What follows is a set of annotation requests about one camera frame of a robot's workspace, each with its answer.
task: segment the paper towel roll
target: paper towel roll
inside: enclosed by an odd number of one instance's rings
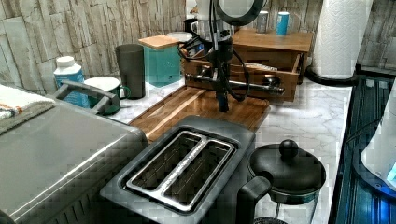
[[[312,69],[319,77],[353,76],[373,0],[324,0]]]

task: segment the white lid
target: white lid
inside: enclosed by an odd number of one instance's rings
[[[167,36],[178,39],[178,41],[180,41],[180,42],[187,42],[192,38],[192,34],[187,33],[187,32],[173,32],[173,33],[167,34]]]
[[[56,59],[56,65],[58,67],[71,67],[75,64],[75,60],[71,56],[64,56]]]
[[[120,82],[114,77],[93,77],[85,80],[84,84],[99,88],[104,91],[111,91],[118,87]]]

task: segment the french press lid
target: french press lid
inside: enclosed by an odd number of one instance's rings
[[[292,140],[258,147],[250,154],[251,175],[264,176],[272,183],[271,192],[299,196],[318,191],[326,181],[322,163]]]

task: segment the marble countertop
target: marble countertop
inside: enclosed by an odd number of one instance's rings
[[[109,117],[129,123],[183,85],[184,80],[162,88],[147,84],[146,97],[134,101],[122,100],[122,110]],[[308,79],[297,88],[294,102],[271,102],[268,114],[256,132],[255,146],[278,144],[291,139],[300,148],[318,157],[325,166],[327,180],[320,191],[312,223],[328,223],[352,88],[322,86]],[[266,206],[267,200],[264,197],[259,201],[256,217],[263,215],[264,207],[274,208],[272,214],[275,213],[274,206]],[[282,208],[287,208],[285,211],[288,212],[282,212]],[[304,223],[309,217],[306,209],[307,205],[284,206],[279,217],[288,223]]]

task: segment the round mirror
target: round mirror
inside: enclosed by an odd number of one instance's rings
[[[222,20],[233,26],[253,22],[262,10],[263,0],[215,0],[216,12]]]

